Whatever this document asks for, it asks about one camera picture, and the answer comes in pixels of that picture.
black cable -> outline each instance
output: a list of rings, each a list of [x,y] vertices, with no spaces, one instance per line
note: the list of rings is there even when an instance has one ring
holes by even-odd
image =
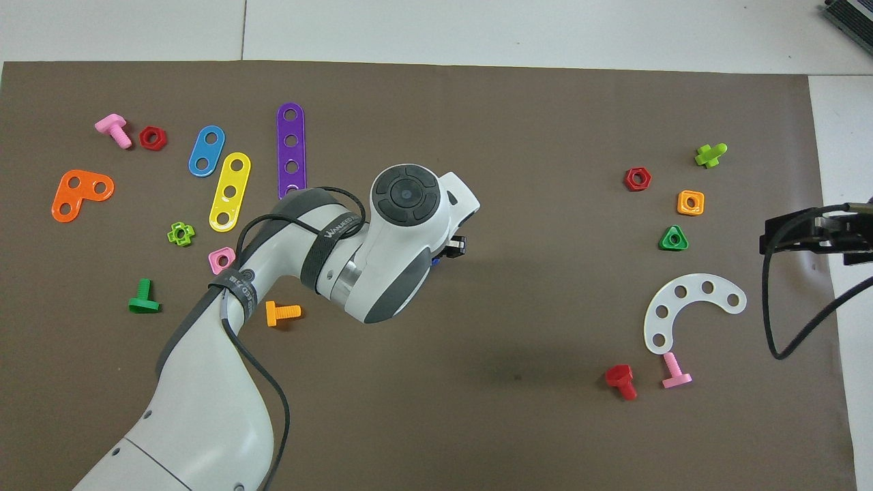
[[[326,190],[326,191],[332,191],[332,192],[338,192],[342,195],[350,197],[358,205],[358,210],[361,211],[361,222],[358,223],[358,225],[356,227],[352,227],[351,229],[346,231],[346,233],[342,234],[340,239],[346,239],[346,238],[351,237],[351,236],[355,235],[356,233],[358,233],[361,230],[361,228],[364,226],[364,222],[367,219],[367,211],[364,209],[364,205],[363,205],[363,203],[361,203],[361,200],[358,199],[357,196],[350,193],[349,191],[346,191],[346,190],[343,190],[340,188],[322,186],[319,189]],[[303,228],[304,230],[307,230],[308,232],[311,232],[314,234],[321,233],[321,231],[319,229],[309,225],[306,222],[300,221],[300,220],[293,218],[293,217],[287,217],[285,215],[280,215],[278,213],[267,213],[265,215],[261,215],[260,217],[254,218],[251,222],[246,224],[245,227],[243,227],[243,230],[239,233],[239,238],[237,239],[237,248],[236,248],[237,257],[233,260],[232,263],[230,263],[230,267],[237,268],[239,266],[239,263],[242,261],[243,244],[245,243],[245,236],[246,236],[246,234],[249,233],[249,230],[251,230],[251,228],[253,226],[255,226],[261,222],[264,222],[266,220],[281,220],[281,221],[288,222],[290,224],[298,225],[301,228]],[[248,360],[249,363],[251,363],[251,366],[255,367],[255,370],[257,370],[258,373],[260,373],[261,376],[264,377],[264,379],[268,383],[270,383],[272,388],[278,394],[279,399],[282,400],[282,409],[285,411],[285,429],[282,431],[282,441],[279,443],[278,451],[276,452],[276,457],[273,459],[272,465],[270,466],[270,471],[267,473],[266,480],[264,481],[264,486],[262,487],[263,491],[267,491],[268,489],[270,489],[270,484],[272,483],[273,477],[276,475],[276,471],[278,470],[279,462],[282,460],[282,454],[285,453],[285,444],[288,441],[288,431],[291,428],[291,406],[288,404],[288,398],[285,396],[285,392],[282,391],[281,385],[278,384],[276,379],[273,378],[272,375],[270,375],[270,372],[267,371],[266,368],[264,368],[264,365],[262,365],[258,361],[258,359],[245,347],[243,342],[241,342],[239,340],[239,337],[237,337],[237,335],[233,332],[233,328],[230,326],[230,320],[228,320],[228,318],[227,318],[228,317],[228,315],[227,315],[227,290],[224,290],[224,292],[222,293],[221,302],[222,302],[222,305],[221,305],[221,317],[222,317],[221,323],[222,323],[222,326],[224,327],[224,333],[227,335],[228,339],[230,339],[230,342],[233,343],[234,347],[237,348],[237,352],[239,352],[239,354],[241,356],[243,356],[246,360]]]
[[[764,263],[761,266],[761,307],[763,309],[764,315],[764,332],[766,334],[766,342],[767,346],[770,348],[770,353],[773,355],[773,358],[777,360],[784,360],[788,358],[789,355],[794,353],[794,350],[800,346],[801,342],[807,338],[813,332],[813,329],[817,328],[822,321],[824,321],[829,315],[833,314],[837,308],[839,308],[842,304],[849,301],[855,295],[861,293],[865,289],[873,286],[873,276],[869,277],[867,280],[858,283],[854,287],[847,290],[845,293],[840,295],[831,301],[825,308],[819,311],[812,319],[807,322],[807,325],[801,329],[801,332],[797,333],[797,336],[788,344],[788,346],[782,350],[781,352],[776,349],[775,341],[773,340],[773,330],[770,325],[770,261],[773,259],[773,254],[776,251],[776,247],[779,245],[780,241],[794,229],[800,223],[809,220],[810,218],[815,218],[824,215],[825,213],[830,213],[831,211],[848,211],[849,204],[832,204],[830,206],[822,206],[821,208],[815,208],[810,211],[806,211],[805,213],[801,213],[800,215],[788,220],[786,223],[782,224],[781,227],[776,231],[773,235],[773,238],[770,239],[770,242],[766,246],[766,250],[764,251]]]

white floor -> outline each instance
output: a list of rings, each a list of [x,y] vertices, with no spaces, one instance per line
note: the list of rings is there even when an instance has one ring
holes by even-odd
[[[297,59],[810,78],[826,204],[873,196],[873,56],[814,0],[0,0],[0,61]],[[873,265],[831,260],[839,294]],[[873,292],[838,312],[858,489],[873,491]]]

lime green nut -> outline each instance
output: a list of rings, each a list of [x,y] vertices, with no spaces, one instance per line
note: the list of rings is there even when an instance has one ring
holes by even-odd
[[[715,148],[709,145],[704,145],[698,149],[698,156],[694,157],[698,165],[705,165],[707,169],[712,169],[718,165],[718,158],[725,154],[727,145],[719,143]]]
[[[688,248],[688,239],[685,238],[685,234],[679,225],[673,225],[663,233],[658,247],[665,251],[684,251]]]
[[[191,238],[194,235],[194,227],[185,225],[183,222],[176,222],[170,226],[167,239],[177,246],[188,247],[191,245]]]
[[[142,278],[136,288],[136,298],[127,302],[127,308],[135,314],[153,314],[161,310],[161,304],[148,299],[148,292],[152,289],[152,280]]]

velcro strap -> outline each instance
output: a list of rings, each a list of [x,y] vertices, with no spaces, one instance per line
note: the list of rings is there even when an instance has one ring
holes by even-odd
[[[227,268],[210,281],[210,286],[215,285],[230,290],[233,296],[237,297],[239,303],[243,305],[245,320],[248,321],[258,304],[258,292],[251,284],[251,280],[254,280],[251,270],[246,269],[239,272],[236,269]]]
[[[342,234],[359,222],[361,222],[361,217],[351,211],[343,213],[335,218],[333,222],[327,224],[315,237],[313,246],[309,248],[309,253],[306,255],[306,259],[303,260],[303,266],[300,268],[300,283],[303,283],[304,287],[313,290],[316,294],[318,293],[315,285],[318,283],[321,269],[325,266],[327,258],[330,257],[330,253],[333,252],[336,243],[342,238]]]

purple plate with holes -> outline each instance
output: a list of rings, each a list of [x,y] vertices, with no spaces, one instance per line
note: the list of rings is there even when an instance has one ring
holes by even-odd
[[[306,188],[306,132],[303,107],[288,102],[276,113],[276,156],[278,158],[278,198],[290,190]]]

